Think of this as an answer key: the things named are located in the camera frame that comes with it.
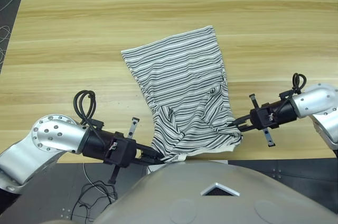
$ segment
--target table surface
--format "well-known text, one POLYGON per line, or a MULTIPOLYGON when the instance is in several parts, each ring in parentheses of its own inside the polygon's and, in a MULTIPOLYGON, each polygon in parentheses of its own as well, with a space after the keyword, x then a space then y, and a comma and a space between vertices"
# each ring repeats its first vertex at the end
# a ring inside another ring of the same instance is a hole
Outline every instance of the table surface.
MULTIPOLYGON (((0 151, 23 139, 47 114, 77 119, 73 96, 97 95, 95 118, 105 130, 149 145, 151 111, 120 51, 213 25, 228 74, 235 117, 278 100, 294 72, 312 83, 338 85, 338 0, 22 0, 0 76, 0 151)), ((263 133, 247 132, 232 153, 212 159, 333 157, 309 118, 263 133)), ((66 154, 60 162, 94 161, 66 154)))

